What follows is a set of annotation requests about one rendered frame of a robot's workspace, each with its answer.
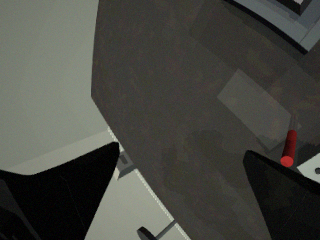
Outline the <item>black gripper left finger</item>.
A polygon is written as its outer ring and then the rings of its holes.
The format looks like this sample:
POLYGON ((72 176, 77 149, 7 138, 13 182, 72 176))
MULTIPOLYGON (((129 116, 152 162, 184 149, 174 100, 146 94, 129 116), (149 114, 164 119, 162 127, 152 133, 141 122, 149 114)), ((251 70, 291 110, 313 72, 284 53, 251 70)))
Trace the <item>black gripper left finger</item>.
POLYGON ((119 157, 112 141, 35 175, 0 169, 0 207, 16 213, 36 240, 84 240, 119 157))

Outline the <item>red peg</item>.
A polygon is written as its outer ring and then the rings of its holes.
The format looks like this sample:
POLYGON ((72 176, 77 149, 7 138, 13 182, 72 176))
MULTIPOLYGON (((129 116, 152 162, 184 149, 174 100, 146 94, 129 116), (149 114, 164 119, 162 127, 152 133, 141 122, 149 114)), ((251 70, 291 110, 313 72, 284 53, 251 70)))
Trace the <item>red peg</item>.
POLYGON ((296 149, 296 132, 289 129, 287 133, 287 139, 285 139, 285 147, 283 155, 281 155, 281 165, 284 167, 291 167, 293 164, 293 159, 295 159, 295 149, 296 149))

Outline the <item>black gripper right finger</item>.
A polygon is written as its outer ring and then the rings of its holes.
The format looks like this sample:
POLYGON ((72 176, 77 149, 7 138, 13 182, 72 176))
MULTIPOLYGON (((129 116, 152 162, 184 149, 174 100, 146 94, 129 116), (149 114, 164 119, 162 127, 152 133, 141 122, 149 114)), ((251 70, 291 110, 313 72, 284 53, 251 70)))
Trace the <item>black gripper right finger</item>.
POLYGON ((243 165, 272 240, 320 240, 320 183, 252 149, 243 165))

